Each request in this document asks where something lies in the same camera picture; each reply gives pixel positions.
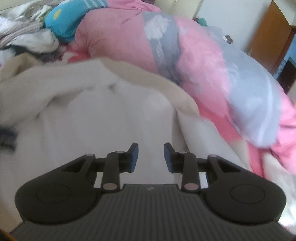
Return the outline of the beige zip hoodie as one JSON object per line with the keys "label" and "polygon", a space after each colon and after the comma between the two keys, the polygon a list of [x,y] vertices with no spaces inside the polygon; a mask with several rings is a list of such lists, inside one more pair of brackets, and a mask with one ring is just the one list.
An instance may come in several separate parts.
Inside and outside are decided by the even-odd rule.
{"label": "beige zip hoodie", "polygon": [[139,144],[139,158],[123,183],[180,183],[167,170],[163,145],[205,158],[217,154],[253,170],[245,140],[227,140],[202,118],[180,87],[136,66],[107,58],[65,66],[36,66],[1,81],[1,126],[16,132],[16,149],[1,150],[1,228],[21,222],[20,186],[69,161]]}

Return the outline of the pile of mixed clothes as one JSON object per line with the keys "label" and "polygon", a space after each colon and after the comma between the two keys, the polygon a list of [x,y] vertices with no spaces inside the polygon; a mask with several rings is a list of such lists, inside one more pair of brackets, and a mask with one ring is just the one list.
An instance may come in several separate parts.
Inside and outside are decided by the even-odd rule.
{"label": "pile of mixed clothes", "polygon": [[1,10],[1,65],[22,53],[45,61],[59,40],[45,27],[45,18],[61,1],[29,1]]}

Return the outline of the pink grey floral duvet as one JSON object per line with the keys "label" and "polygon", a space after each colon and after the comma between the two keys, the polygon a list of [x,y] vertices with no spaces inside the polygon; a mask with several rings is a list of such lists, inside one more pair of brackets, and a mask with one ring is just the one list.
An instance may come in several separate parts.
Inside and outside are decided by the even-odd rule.
{"label": "pink grey floral duvet", "polygon": [[256,60],[215,27],[163,13],[143,1],[79,1],[72,46],[161,75],[196,101],[227,141],[245,139],[251,168],[267,174],[268,149],[295,173],[295,103]]}

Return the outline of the brown wooden door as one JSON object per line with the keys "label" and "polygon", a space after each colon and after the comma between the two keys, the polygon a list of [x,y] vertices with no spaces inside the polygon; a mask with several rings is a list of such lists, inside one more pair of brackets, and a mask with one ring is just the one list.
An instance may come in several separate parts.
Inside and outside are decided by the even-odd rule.
{"label": "brown wooden door", "polygon": [[285,93],[295,85],[295,26],[271,1],[249,47],[248,55],[278,81]]}

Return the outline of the blue pillow with stripes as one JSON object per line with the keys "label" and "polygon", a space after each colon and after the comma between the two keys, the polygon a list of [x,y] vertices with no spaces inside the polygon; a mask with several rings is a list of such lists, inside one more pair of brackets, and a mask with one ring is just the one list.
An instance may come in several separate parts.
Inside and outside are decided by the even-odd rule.
{"label": "blue pillow with stripes", "polygon": [[78,25],[89,11],[107,7],[107,1],[63,1],[45,17],[45,27],[50,29],[61,43],[69,43],[74,40]]}

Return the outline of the cream wardrobe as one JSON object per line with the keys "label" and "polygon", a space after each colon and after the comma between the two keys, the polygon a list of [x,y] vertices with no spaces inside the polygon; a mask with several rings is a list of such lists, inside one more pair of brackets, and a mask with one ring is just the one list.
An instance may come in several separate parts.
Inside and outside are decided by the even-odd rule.
{"label": "cream wardrobe", "polygon": [[164,13],[193,19],[202,3],[203,0],[156,0],[154,4]]}

